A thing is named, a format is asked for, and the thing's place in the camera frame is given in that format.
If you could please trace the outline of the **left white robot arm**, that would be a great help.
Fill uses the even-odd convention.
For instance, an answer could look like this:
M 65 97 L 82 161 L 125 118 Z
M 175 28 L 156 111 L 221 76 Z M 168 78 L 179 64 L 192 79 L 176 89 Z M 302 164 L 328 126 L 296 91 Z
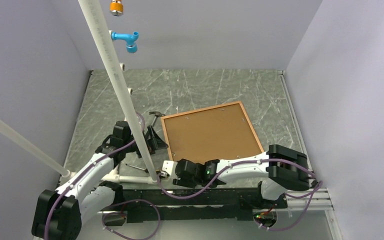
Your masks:
M 45 189 L 38 197 L 31 233 L 44 240 L 75 240 L 91 217 L 105 207 L 119 209 L 123 187 L 103 180 L 128 153 L 138 153 L 127 121 L 117 121 L 87 164 L 55 190 Z

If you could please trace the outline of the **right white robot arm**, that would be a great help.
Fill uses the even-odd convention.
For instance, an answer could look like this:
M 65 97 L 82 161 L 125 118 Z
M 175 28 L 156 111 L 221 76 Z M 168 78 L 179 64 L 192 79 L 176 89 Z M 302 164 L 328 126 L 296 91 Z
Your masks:
M 258 178 L 259 191 L 255 200 L 262 208 L 269 207 L 288 190 L 310 188 L 307 155 L 279 144 L 270 145 L 263 153 L 239 159 L 213 159 L 205 163 L 166 160 L 162 170 L 172 178 L 173 185 L 186 188 L 216 188 L 242 179 Z

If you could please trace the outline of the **red wooden picture frame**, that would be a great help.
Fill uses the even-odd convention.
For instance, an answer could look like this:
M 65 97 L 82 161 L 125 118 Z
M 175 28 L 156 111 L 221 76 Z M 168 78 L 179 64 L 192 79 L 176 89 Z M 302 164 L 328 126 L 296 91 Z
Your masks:
M 161 118 L 168 157 L 203 164 L 209 160 L 252 157 L 264 148 L 241 101 Z

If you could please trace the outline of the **black yellow screwdriver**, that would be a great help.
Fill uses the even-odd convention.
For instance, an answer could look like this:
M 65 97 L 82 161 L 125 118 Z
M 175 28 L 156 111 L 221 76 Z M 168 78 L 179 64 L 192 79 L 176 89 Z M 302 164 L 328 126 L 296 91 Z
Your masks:
M 150 171 L 147 168 L 131 165 L 131 164 L 128 164 L 128 163 L 125 163 L 124 165 L 127 166 L 127 167 L 130 167 L 130 168 L 136 169 L 136 170 L 140 170 L 140 171 L 145 172 L 145 173 L 150 175 Z

